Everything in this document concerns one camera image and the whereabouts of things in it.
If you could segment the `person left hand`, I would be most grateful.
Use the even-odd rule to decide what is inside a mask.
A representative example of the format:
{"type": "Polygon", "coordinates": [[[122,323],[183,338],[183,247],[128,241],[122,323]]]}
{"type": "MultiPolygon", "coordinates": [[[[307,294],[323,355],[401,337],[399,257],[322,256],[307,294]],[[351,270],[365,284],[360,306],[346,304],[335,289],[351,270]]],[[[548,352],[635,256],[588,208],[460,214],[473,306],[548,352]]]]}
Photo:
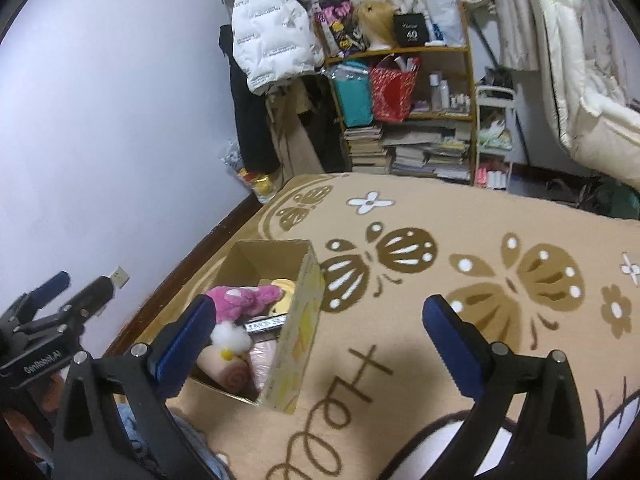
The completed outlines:
{"type": "Polygon", "coordinates": [[[21,389],[1,384],[1,413],[12,429],[24,436],[36,434],[51,445],[63,390],[64,379],[58,373],[21,389]]]}

